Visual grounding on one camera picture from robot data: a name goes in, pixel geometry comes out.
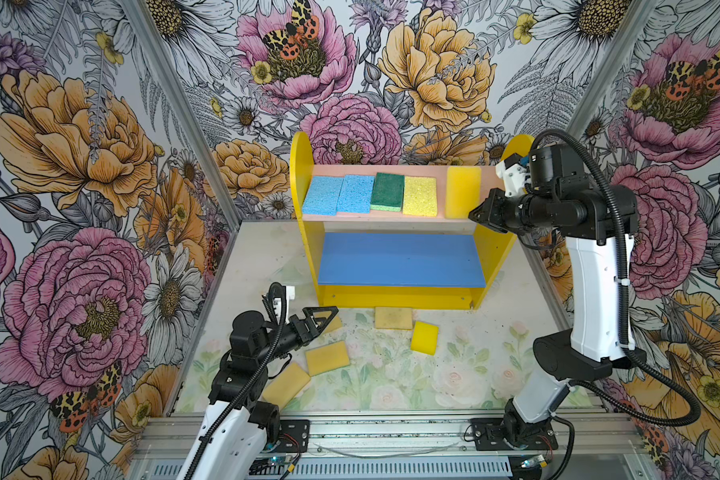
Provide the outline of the bright yellow square sponge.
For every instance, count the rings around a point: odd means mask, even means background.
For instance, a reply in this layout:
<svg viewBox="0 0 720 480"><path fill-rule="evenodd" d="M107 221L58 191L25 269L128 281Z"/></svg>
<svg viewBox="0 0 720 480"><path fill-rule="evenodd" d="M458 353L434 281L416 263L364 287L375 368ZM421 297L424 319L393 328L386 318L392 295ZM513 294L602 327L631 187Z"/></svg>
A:
<svg viewBox="0 0 720 480"><path fill-rule="evenodd" d="M439 327L416 321L413 326L410 348L414 352L434 356L437 350Z"/></svg>

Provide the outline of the speckled yellow sponge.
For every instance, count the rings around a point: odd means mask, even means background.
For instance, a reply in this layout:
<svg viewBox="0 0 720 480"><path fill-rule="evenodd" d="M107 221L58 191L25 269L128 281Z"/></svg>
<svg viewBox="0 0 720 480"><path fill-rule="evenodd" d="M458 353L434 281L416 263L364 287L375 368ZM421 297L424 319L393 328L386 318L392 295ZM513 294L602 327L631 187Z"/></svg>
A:
<svg viewBox="0 0 720 480"><path fill-rule="evenodd" d="M406 176L402 212L409 216L436 217L437 180L433 177Z"/></svg>

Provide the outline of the green scouring sponge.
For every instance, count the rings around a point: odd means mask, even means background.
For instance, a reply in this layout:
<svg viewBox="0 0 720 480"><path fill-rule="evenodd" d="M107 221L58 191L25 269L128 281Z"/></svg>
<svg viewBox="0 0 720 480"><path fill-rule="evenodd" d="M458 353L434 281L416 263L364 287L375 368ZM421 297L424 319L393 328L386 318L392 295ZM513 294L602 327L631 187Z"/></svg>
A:
<svg viewBox="0 0 720 480"><path fill-rule="evenodd" d="M373 211L400 212L403 206L405 176L399 174L376 174L371 194Z"/></svg>

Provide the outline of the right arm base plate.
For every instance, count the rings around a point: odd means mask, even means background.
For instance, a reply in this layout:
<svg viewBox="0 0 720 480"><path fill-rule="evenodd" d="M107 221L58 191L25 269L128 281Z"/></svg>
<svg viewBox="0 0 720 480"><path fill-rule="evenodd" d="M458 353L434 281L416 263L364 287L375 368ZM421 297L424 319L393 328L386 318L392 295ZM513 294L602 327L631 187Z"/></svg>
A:
<svg viewBox="0 0 720 480"><path fill-rule="evenodd" d="M558 441L551 422L528 424L514 418L473 418L466 438L471 438L477 451L555 451Z"/></svg>

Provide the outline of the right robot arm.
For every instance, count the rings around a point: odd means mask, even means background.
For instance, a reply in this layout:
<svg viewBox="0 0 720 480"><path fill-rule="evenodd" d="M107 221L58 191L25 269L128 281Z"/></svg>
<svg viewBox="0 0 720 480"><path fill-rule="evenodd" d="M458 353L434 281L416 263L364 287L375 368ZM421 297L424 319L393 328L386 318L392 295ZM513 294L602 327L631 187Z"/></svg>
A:
<svg viewBox="0 0 720 480"><path fill-rule="evenodd" d="M634 341L620 327L619 290L629 283L638 207L630 189L611 187L620 213L613 220L609 197L581 156L566 145L510 153L497 164L496 174L502 187L490 191L470 212L470 220L517 236L550 228L564 236L572 267L572 328L534 341L537 367L507 402L500 423L474 424L478 446L527 448L552 435L553 413L574 382L599 380L630 365L624 351Z"/></svg>

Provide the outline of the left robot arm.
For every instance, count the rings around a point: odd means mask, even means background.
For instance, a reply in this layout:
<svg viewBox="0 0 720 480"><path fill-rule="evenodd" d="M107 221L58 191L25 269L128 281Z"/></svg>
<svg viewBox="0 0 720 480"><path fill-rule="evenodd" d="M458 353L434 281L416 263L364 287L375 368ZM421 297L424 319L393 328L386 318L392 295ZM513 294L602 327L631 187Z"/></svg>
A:
<svg viewBox="0 0 720 480"><path fill-rule="evenodd" d="M280 407L261 399L268 365L309 345L339 309L305 307L302 318L285 319L269 307L248 310L232 323L230 349L211 384L209 405L178 477L244 479L259 455L281 437Z"/></svg>

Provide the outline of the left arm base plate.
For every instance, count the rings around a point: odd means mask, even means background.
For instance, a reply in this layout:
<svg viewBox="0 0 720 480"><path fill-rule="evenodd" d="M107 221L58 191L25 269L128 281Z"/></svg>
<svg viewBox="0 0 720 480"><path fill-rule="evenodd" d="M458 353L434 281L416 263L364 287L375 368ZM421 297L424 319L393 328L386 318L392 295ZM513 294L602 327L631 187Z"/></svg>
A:
<svg viewBox="0 0 720 480"><path fill-rule="evenodd" d="M306 419L286 419L280 421L280 430L272 443L265 448L266 453L303 454L308 450L311 422Z"/></svg>

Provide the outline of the light blue sponge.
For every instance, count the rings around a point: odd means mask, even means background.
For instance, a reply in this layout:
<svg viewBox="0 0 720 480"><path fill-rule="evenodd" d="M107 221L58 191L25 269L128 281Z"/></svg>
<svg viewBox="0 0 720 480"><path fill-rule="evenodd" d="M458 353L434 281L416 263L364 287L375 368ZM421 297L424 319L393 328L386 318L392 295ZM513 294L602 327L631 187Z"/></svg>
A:
<svg viewBox="0 0 720 480"><path fill-rule="evenodd" d="M342 185L342 177L314 176L302 212L305 215L335 216Z"/></svg>

